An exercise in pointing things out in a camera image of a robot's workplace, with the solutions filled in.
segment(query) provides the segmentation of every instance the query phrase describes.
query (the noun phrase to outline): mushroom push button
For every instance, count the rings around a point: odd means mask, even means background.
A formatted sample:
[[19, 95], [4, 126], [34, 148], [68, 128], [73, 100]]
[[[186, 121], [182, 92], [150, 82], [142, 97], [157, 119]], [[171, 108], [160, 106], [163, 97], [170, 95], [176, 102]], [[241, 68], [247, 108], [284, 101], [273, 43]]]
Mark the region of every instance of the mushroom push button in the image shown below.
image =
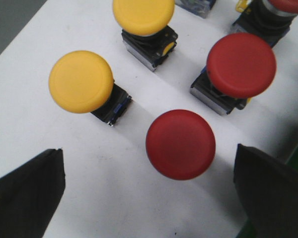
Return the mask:
[[215, 2], [216, 0], [175, 0], [175, 4], [202, 18], [208, 16]]
[[297, 15], [298, 0], [253, 0], [233, 23], [231, 33], [252, 33], [273, 47], [289, 32]]
[[113, 0], [113, 12], [123, 28], [127, 50], [151, 71], [168, 57], [178, 35], [167, 24], [174, 0]]
[[249, 33], [223, 37], [210, 50], [207, 65], [191, 85], [196, 96], [220, 115], [243, 109], [264, 92], [276, 73], [270, 46]]
[[101, 56], [75, 51], [60, 58], [49, 78], [54, 101], [66, 111], [89, 113], [113, 125], [131, 96], [114, 83], [110, 66]]
[[186, 110], [160, 115], [146, 137], [147, 155], [163, 175], [177, 180], [202, 174], [215, 155], [215, 138], [208, 123]]

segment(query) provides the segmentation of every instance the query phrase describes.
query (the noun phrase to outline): white table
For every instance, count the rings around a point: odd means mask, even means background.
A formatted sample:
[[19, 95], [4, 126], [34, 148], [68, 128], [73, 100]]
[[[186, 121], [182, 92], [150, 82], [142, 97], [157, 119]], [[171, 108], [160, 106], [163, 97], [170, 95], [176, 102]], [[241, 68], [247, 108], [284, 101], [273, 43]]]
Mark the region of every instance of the white table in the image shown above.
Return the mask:
[[[238, 143], [285, 160], [298, 142], [298, 17], [275, 47], [271, 87], [220, 117], [189, 93], [212, 45], [238, 17], [219, 0], [208, 19], [176, 7], [178, 45], [155, 73], [122, 43], [109, 0], [48, 0], [0, 56], [0, 177], [47, 148], [63, 148], [67, 187], [45, 238], [233, 238], [246, 220], [233, 164]], [[64, 54], [89, 50], [111, 65], [133, 103], [114, 127], [58, 107], [49, 73]], [[149, 162], [149, 125], [172, 109], [194, 111], [216, 136], [211, 167], [188, 181]]]

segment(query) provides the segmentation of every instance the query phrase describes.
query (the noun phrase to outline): red button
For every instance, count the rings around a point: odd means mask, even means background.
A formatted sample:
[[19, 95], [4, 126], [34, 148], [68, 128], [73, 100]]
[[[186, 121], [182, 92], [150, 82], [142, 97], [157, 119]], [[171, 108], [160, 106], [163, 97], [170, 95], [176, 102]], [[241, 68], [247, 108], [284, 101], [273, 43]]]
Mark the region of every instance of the red button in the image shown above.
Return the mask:
[[269, 0], [269, 2], [278, 10], [298, 13], [298, 0]]
[[173, 110], [151, 124], [146, 150], [152, 165], [163, 175], [193, 179], [213, 161], [215, 138], [202, 117], [186, 110]]
[[265, 91], [276, 73], [276, 59], [261, 38], [236, 33], [223, 37], [211, 49], [207, 73], [213, 85], [234, 98], [251, 98]]

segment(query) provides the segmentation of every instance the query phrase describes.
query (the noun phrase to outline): gray floor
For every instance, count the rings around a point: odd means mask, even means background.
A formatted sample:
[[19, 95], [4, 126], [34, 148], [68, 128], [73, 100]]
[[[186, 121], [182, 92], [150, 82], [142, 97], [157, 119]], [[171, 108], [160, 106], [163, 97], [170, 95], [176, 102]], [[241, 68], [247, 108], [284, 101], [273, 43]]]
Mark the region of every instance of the gray floor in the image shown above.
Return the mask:
[[46, 0], [0, 0], [0, 54]]

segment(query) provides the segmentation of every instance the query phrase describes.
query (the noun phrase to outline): yellow button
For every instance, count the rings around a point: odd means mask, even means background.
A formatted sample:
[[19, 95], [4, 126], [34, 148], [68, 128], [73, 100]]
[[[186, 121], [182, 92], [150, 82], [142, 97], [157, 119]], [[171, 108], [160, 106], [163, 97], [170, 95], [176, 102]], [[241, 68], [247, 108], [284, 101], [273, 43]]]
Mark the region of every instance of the yellow button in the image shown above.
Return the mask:
[[148, 36], [167, 26], [174, 5], [174, 0], [113, 0], [113, 12], [125, 31]]
[[106, 60], [89, 51], [75, 51], [60, 58], [49, 79], [54, 101], [72, 113], [89, 113], [103, 106], [113, 85]]

